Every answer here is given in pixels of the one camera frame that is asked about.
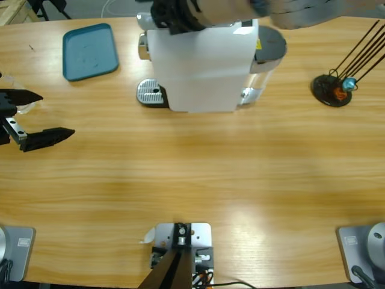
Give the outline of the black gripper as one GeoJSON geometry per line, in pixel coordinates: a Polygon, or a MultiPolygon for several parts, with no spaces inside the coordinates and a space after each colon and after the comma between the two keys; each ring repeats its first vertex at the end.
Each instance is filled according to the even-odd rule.
{"type": "Polygon", "coordinates": [[[150,14],[159,29],[168,29],[171,35],[202,31],[206,27],[193,15],[188,1],[155,0],[150,14]]]}
{"type": "Polygon", "coordinates": [[[1,145],[9,144],[12,138],[23,152],[47,148],[66,140],[74,129],[51,128],[28,134],[16,122],[17,106],[43,100],[43,97],[25,89],[1,89],[1,145]]]}

